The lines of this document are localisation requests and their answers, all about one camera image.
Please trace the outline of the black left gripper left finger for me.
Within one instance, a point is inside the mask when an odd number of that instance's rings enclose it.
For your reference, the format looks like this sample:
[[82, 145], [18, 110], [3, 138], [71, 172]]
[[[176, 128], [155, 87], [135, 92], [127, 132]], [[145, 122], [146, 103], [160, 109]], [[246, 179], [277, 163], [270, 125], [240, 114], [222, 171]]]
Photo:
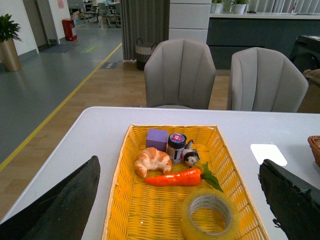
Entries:
[[0, 225], [2, 240], [80, 240], [95, 202], [97, 156]]

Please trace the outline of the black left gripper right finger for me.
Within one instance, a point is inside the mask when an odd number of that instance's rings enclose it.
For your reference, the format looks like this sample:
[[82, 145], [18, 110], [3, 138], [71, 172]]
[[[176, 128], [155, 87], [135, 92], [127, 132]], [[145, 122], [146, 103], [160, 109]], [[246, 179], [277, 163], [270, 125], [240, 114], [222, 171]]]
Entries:
[[289, 240], [320, 238], [320, 190], [270, 159], [259, 167], [258, 179], [273, 223]]

